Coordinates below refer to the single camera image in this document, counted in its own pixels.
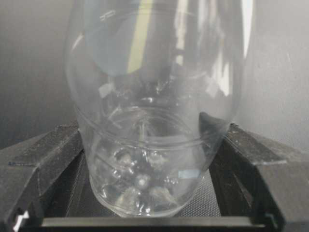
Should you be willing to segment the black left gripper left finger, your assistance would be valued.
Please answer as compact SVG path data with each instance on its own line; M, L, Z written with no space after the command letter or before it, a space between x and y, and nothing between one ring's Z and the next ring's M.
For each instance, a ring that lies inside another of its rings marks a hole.
M0 151L0 230L18 230L18 217L44 216L55 183L82 152L78 126L52 131Z

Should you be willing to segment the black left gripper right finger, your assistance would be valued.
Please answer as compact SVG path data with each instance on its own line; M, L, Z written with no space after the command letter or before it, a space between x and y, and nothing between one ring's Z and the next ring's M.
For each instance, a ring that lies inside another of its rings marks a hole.
M232 124L211 167L218 218L201 232L306 232L309 159Z

